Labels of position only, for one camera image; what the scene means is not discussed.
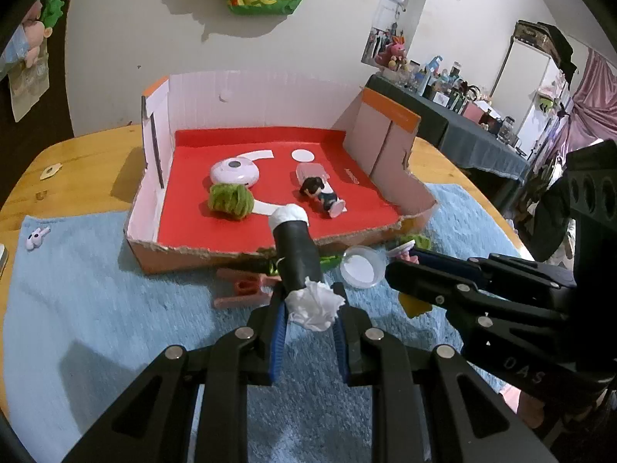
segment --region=wooden table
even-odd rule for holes
[[[411,152],[411,170],[424,182],[456,183],[482,205],[519,251],[524,247],[498,211],[454,164],[425,140],[417,138]],[[62,169],[40,181],[53,164]],[[0,243],[8,249],[8,264],[0,278],[0,315],[4,318],[8,283],[19,229],[26,214],[47,218],[129,209],[144,168],[141,126],[110,129],[61,142],[43,151],[11,192],[0,210]],[[0,367],[4,365],[0,333]],[[0,408],[8,413],[0,375]]]

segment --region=plush toy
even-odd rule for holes
[[[28,13],[22,20],[26,40],[28,41],[29,50],[24,57],[26,67],[29,68],[38,60],[39,52],[43,39],[49,38],[53,31],[53,27],[62,17],[62,0],[45,0],[45,7],[39,0],[36,0]]]
[[[338,198],[334,191],[327,193],[325,187],[323,179],[320,177],[307,177],[300,187],[300,195],[306,195],[320,202],[323,210],[331,218],[338,217],[345,209],[345,200]]]
[[[389,68],[391,61],[394,61],[394,65],[396,66],[397,58],[403,58],[405,55],[405,46],[394,42],[388,45],[383,52],[377,54],[375,57],[375,62],[379,64],[379,66]]]
[[[403,57],[399,60],[400,69],[403,71],[409,71],[409,61],[406,57]]]

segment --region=stuffed animal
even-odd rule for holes
[[[45,7],[43,7],[40,0],[36,0],[22,19],[22,26],[29,45],[29,50],[24,57],[27,68],[38,60],[42,41],[51,36],[52,28],[62,16],[61,8],[63,5],[62,0],[45,0]]]
[[[379,66],[384,66],[385,68],[387,68],[390,66],[391,61],[394,60],[394,64],[396,66],[397,58],[402,58],[405,56],[405,46],[403,44],[394,42],[388,45],[383,52],[377,54],[377,56],[375,57],[375,62],[379,64]]]
[[[400,66],[400,69],[402,69],[403,71],[409,71],[409,61],[407,60],[406,57],[403,57],[399,61],[399,66]]]

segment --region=white wall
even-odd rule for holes
[[[589,48],[587,45],[579,42],[578,40],[572,38],[571,36],[566,35],[566,39],[570,43],[570,46],[573,49],[572,53],[572,62],[576,64],[578,67],[577,71],[574,73],[572,77],[572,82],[570,84],[570,94],[574,95],[581,84],[583,73],[585,73],[585,67],[587,66],[587,57],[589,54]],[[617,75],[617,68],[609,63],[609,68],[611,68],[613,74]]]
[[[72,0],[66,74],[75,135],[139,123],[142,90],[169,73],[287,69],[364,85],[375,71],[360,57],[379,0],[303,0],[286,19],[236,16],[226,1]]]
[[[72,0],[66,74],[76,135],[140,122],[142,90],[202,69],[288,69],[364,84],[379,0],[304,0],[294,15],[236,16],[226,0]],[[436,54],[492,87],[518,19],[554,23],[542,0],[426,0],[410,59]]]
[[[543,0],[427,0],[408,57],[458,61],[463,78],[490,89],[520,19],[555,23]]]

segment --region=white paper circle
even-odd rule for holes
[[[296,162],[312,162],[315,159],[315,155],[309,150],[293,150],[291,152],[291,158]]]
[[[345,268],[351,276],[363,284],[370,284],[375,276],[371,261],[358,254],[352,255],[346,260]]]

